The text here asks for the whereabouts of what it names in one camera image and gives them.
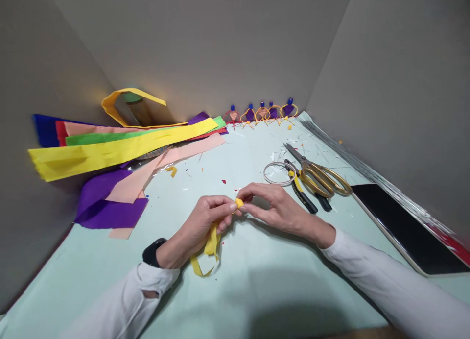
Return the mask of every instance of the gold scissors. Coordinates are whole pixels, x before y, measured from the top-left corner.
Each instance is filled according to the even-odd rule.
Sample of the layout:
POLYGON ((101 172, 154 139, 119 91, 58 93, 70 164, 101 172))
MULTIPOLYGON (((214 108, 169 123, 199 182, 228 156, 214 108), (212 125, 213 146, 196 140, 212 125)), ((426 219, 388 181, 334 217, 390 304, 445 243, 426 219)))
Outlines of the gold scissors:
POLYGON ((302 169, 299 171, 300 178, 312 191, 325 198, 332 198, 335 191, 344 196, 353 193, 351 186, 340 175, 322 165, 309 161, 306 157, 299 154, 289 143, 284 143, 284 147, 301 163, 302 169), (342 186, 338 185, 329 175, 339 181, 342 186), (321 189, 317 184, 322 185, 325 190, 321 189))

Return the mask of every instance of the yellow crepe paper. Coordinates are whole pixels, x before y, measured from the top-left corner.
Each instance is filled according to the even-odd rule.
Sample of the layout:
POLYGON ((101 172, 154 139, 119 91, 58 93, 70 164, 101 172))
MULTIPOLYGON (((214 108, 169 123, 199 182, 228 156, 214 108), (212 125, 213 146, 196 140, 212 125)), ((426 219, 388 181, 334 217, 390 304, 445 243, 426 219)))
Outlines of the yellow crepe paper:
POLYGON ((200 136, 217 123, 205 119, 199 123, 119 141, 28 150, 36 170, 47 182, 121 164, 165 145, 200 136))
POLYGON ((147 94, 146 92, 143 92, 137 88, 124 88, 120 89, 118 91, 112 92, 108 97, 104 98, 103 101, 101 102, 101 106, 103 107, 104 111, 111 116, 113 119, 115 119, 117 122, 122 127, 127 127, 127 128, 158 128, 158 127, 169 127, 169 126, 180 126, 183 124, 186 124, 187 122, 182 122, 182 123, 176 123, 173 125, 163 125, 163 126, 148 126, 148 127, 142 127, 142 126, 129 126, 126 124, 126 121, 121 117, 119 112, 116 110, 114 107, 114 102, 120 96, 122 93, 125 92, 132 92, 134 94, 140 95, 141 97, 144 97, 146 99, 149 99, 151 101, 157 102, 161 105, 166 106, 166 101, 158 99, 157 97, 151 96, 150 94, 147 94))
MULTIPOLYGON (((217 256, 217 244, 220 241, 220 235, 217 235, 217 223, 213 223, 211 225, 210 235, 211 236, 207 240, 206 247, 204 248, 204 254, 214 255, 215 261, 218 262, 219 257, 217 256)), ((199 266, 196 255, 192 255, 190 260, 194 274, 200 276, 201 278, 208 277, 215 268, 215 266, 213 266, 206 274, 202 274, 201 267, 199 266)))

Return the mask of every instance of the black pliers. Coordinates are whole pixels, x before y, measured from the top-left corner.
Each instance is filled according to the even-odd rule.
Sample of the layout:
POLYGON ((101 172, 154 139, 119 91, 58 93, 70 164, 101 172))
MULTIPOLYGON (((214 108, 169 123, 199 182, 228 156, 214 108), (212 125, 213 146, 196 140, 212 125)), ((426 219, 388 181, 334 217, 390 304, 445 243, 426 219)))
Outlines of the black pliers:
MULTIPOLYGON (((292 181, 292 188, 294 189, 295 194, 311 214, 316 214, 318 212, 318 208, 310 199, 308 199, 307 195, 302 190, 302 186, 300 184, 300 171, 297 170, 295 165, 291 163, 289 159, 285 159, 284 162, 292 165, 295 169, 295 171, 292 171, 289 167, 286 167, 289 172, 289 176, 294 177, 294 181, 292 181)), ((329 212, 332 210, 330 203, 325 197, 316 192, 314 194, 325 211, 329 212)))

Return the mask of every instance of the table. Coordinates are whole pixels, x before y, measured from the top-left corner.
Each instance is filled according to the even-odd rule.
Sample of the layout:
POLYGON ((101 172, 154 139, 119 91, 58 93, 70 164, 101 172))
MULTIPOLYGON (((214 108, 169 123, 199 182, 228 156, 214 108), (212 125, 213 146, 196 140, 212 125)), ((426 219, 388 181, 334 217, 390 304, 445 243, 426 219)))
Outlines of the table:
MULTIPOLYGON (((0 337, 57 337, 141 260, 145 247, 159 237, 171 237, 200 196, 226 194, 234 199, 236 190, 263 182, 264 166, 273 152, 274 159, 279 156, 283 142, 289 140, 308 159, 334 169, 352 185, 368 183, 292 121, 292 130, 286 121, 281 126, 262 122, 254 130, 229 127, 226 144, 179 162, 175 178, 159 172, 145 190, 149 203, 129 240, 109 239, 109 230, 75 225, 0 322, 0 337)), ((285 158, 295 160, 289 153, 281 160, 285 158)), ((291 186, 286 190, 296 199, 291 186)), ((331 205, 329 213, 318 205, 318 216, 409 267, 352 196, 335 196, 331 205)), ((235 220, 222 238, 217 272, 199 278, 190 266, 184 268, 141 338, 298 338, 387 324, 311 245, 253 218, 235 220)), ((200 262, 205 271, 213 260, 200 262)), ((431 281, 470 303, 469 280, 459 276, 431 281)))

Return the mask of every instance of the white sleeve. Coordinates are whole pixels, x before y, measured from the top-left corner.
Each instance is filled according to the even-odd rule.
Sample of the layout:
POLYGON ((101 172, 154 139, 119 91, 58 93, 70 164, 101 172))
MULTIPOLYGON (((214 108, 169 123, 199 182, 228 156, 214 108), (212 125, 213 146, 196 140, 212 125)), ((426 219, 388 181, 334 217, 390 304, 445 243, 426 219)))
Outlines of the white sleeve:
POLYGON ((179 274, 179 269, 159 269, 140 263, 96 300, 62 337, 137 338, 179 274), (159 296, 146 298, 142 290, 156 291, 159 296))
POLYGON ((411 338, 468 338, 470 307, 386 253, 336 229, 322 250, 411 338))

